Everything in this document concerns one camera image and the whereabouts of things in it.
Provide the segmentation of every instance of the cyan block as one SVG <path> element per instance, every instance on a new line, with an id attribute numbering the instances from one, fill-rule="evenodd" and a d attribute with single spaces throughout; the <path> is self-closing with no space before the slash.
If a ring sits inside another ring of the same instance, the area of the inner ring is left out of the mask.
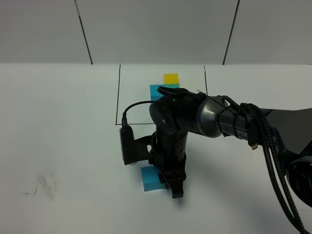
<path id="1" fill-rule="evenodd" d="M 150 85 L 150 94 L 151 94 L 151 101 L 156 101 L 162 97 L 162 94 L 157 92 L 157 88 L 161 86 L 161 84 L 152 84 Z"/>
<path id="2" fill-rule="evenodd" d="M 159 181 L 158 173 L 159 170 L 154 166 L 142 167 L 142 180 L 144 191 L 151 191 L 156 189 L 162 189 L 163 185 Z"/>
<path id="3" fill-rule="evenodd" d="M 156 101 L 162 97 L 162 94 L 157 92 L 159 86 L 164 86 L 168 88 L 179 88 L 179 84 L 151 84 L 150 85 L 150 94 L 151 94 L 151 101 Z"/>
<path id="4" fill-rule="evenodd" d="M 180 88 L 180 84 L 164 84 L 167 88 Z"/>

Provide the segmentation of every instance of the white table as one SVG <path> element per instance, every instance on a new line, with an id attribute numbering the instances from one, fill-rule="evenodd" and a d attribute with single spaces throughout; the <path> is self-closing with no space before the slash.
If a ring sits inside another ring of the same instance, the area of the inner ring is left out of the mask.
<path id="1" fill-rule="evenodd" d="M 119 65 L 1 64 L 0 71 L 0 233 L 297 233 L 262 150 L 243 140 L 189 134 L 182 199 L 143 191 L 146 162 L 124 166 L 116 114 L 120 123 L 123 109 L 148 99 L 148 85 L 164 73 L 205 91 L 203 66 L 121 66 L 120 79 Z M 311 76 L 304 65 L 206 65 L 209 95 L 263 108 L 312 107 Z M 137 107 L 128 121 L 148 122 L 148 114 L 148 105 Z M 133 130 L 138 138 L 155 126 Z M 311 231 L 312 208 L 293 197 Z"/>

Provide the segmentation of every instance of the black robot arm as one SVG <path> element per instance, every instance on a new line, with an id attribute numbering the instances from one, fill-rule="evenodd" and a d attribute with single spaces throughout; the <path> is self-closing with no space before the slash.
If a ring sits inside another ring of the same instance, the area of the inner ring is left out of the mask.
<path id="1" fill-rule="evenodd" d="M 125 164 L 148 160 L 159 168 L 160 180 L 172 189 L 176 198 L 183 196 L 188 132 L 207 137 L 235 136 L 247 140 L 252 149 L 262 145 L 273 188 L 286 216 L 301 233 L 308 233 L 295 206 L 290 204 L 293 202 L 284 176 L 296 195 L 312 207 L 312 109 L 259 109 L 252 104 L 238 105 L 226 96 L 210 97 L 165 87 L 159 87 L 158 91 L 163 97 L 150 106 L 156 125 L 151 136 L 135 140 L 124 113 L 120 138 Z M 269 148 L 292 214 L 278 188 Z"/>

